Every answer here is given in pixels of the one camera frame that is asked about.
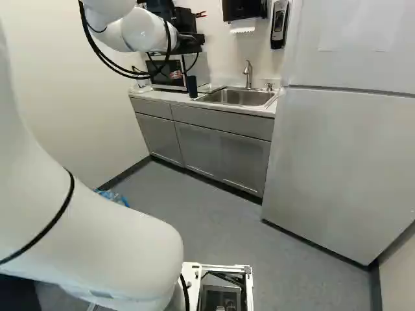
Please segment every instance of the floor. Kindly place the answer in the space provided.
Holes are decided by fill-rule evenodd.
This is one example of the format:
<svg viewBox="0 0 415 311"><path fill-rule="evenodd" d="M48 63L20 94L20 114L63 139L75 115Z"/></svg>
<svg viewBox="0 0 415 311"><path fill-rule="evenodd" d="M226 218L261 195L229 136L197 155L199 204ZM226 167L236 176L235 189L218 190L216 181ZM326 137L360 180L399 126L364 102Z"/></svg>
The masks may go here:
<svg viewBox="0 0 415 311"><path fill-rule="evenodd" d="M252 265L258 311L370 310L365 271L261 223L260 205L156 162L114 191L133 208L173 225L184 240L186 261ZM45 286L38 287L43 311L88 307L57 289L48 299L53 288Z"/></svg>

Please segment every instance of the countertop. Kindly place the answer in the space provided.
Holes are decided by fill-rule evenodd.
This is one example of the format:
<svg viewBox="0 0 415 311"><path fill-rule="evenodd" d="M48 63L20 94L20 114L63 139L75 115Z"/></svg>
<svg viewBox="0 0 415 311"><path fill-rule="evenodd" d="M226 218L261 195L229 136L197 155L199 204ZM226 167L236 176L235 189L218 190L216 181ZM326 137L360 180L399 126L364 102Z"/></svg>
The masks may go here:
<svg viewBox="0 0 415 311"><path fill-rule="evenodd" d="M130 87L128 94L131 97L143 98L148 100L163 100L170 102L171 104L179 104L183 106L200 107L205 109L229 111L234 113L243 113L246 115L257 115L260 117L275 118L277 101L276 99L268 108L263 106L236 106L236 105L223 105L214 104L211 102L196 102L191 100L187 93L176 93L168 91L156 91L148 87L149 91L145 93L138 93L137 87Z"/></svg>

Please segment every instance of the stainless steel sink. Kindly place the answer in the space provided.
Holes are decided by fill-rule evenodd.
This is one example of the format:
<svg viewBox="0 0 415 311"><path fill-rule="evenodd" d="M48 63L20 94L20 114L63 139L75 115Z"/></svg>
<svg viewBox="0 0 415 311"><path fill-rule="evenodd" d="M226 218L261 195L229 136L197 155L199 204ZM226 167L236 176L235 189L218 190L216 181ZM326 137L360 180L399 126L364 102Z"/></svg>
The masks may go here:
<svg viewBox="0 0 415 311"><path fill-rule="evenodd" d="M245 89L242 87L225 87L214 93L202 95L196 98L195 101L223 105L268 107L276 98L277 94L275 92L260 89Z"/></svg>

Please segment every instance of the white robotic arm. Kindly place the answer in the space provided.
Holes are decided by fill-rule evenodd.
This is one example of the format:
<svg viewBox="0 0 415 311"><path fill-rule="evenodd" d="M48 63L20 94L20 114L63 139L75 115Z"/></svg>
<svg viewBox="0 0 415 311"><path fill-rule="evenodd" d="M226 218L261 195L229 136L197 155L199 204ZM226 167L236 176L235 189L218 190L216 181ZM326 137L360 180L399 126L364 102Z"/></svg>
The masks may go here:
<svg viewBox="0 0 415 311"><path fill-rule="evenodd" d="M165 49L163 21L134 3L84 0L91 27L106 27L97 38L118 51ZM115 310L164 310L182 270L180 235L101 198L52 159L19 117L9 70L0 24L0 273Z"/></svg>
<svg viewBox="0 0 415 311"><path fill-rule="evenodd" d="M136 6L135 0L82 0L89 29L107 46L119 52L162 52L167 35L162 18ZM168 23L171 48L177 30Z"/></svg>

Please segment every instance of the refrigerator door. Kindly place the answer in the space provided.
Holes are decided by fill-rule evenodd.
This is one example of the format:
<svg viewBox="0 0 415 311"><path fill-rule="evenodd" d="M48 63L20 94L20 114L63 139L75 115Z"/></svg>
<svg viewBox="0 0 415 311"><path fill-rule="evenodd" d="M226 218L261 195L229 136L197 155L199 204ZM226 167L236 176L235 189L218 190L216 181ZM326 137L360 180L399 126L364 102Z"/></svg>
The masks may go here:
<svg viewBox="0 0 415 311"><path fill-rule="evenodd" d="M407 0L293 0L283 82L415 94L414 15Z"/></svg>
<svg viewBox="0 0 415 311"><path fill-rule="evenodd" d="M415 99L288 89L263 218L367 265L415 218Z"/></svg>

